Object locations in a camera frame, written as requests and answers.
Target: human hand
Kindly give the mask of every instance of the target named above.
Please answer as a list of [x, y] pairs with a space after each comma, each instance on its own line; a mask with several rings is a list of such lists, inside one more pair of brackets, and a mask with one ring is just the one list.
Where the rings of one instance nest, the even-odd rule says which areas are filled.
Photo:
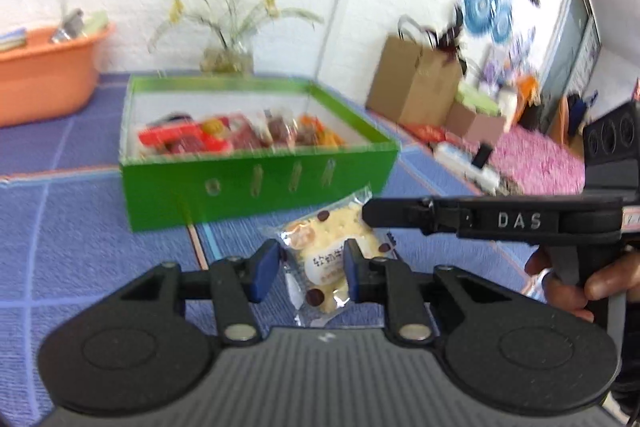
[[[551, 259], [541, 247], [527, 261], [525, 271], [533, 276], [546, 268], [551, 268]], [[542, 287], [549, 304], [593, 322], [593, 314], [584, 309], [588, 301], [626, 291], [628, 301], [640, 302], [640, 251], [630, 250], [615, 263], [594, 273], [584, 289], [562, 284], [553, 273], [543, 279]]]

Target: glass vase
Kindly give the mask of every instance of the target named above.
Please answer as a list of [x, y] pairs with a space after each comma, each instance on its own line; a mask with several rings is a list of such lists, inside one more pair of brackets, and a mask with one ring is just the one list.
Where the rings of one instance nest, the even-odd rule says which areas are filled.
[[209, 46], [200, 63], [202, 73], [254, 73], [254, 53], [246, 42], [232, 42], [227, 47]]

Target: green box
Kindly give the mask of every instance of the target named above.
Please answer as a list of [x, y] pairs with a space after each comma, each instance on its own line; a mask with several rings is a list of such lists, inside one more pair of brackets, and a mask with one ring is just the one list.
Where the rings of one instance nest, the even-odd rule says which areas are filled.
[[[315, 114], [348, 143], [340, 149], [147, 156], [137, 130], [175, 112], [199, 120], [289, 107]], [[384, 187], [399, 146], [318, 84], [237, 76], [133, 77], [120, 133], [120, 169], [131, 228], [164, 229], [336, 201]]]

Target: red snack package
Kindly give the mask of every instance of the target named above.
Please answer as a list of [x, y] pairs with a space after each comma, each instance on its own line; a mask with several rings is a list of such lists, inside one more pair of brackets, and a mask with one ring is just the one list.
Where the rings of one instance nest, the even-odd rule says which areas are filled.
[[195, 136], [183, 136], [167, 146], [169, 154], [193, 154], [205, 152], [203, 141]]
[[232, 152], [234, 149], [229, 140], [218, 139], [213, 136], [207, 136], [206, 134], [202, 141], [207, 152], [225, 153]]
[[138, 133], [138, 139], [145, 147], [164, 147], [180, 138], [200, 138], [201, 135], [202, 130], [197, 123], [178, 123], [144, 129]]
[[255, 132], [253, 126], [247, 121], [235, 132], [232, 132], [228, 138], [229, 143], [235, 150], [255, 150], [263, 149], [264, 142]]
[[447, 133], [441, 127], [433, 125], [407, 124], [403, 126], [412, 136], [424, 144], [447, 141]]

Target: carton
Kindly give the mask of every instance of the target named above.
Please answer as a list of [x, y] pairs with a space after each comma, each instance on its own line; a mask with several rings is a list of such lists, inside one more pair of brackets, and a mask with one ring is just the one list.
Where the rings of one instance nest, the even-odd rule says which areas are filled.
[[[346, 145], [290, 151], [141, 156], [138, 131], [168, 113], [207, 115], [287, 107], [320, 118]], [[314, 82], [237, 75], [133, 77], [120, 134], [120, 169], [134, 232], [337, 201], [385, 186], [399, 146]]]
[[402, 125], [442, 126], [461, 79], [456, 57], [389, 35], [366, 107]]
[[495, 146], [504, 132], [505, 121], [503, 116], [489, 116], [454, 102], [444, 127], [469, 142], [485, 142]]

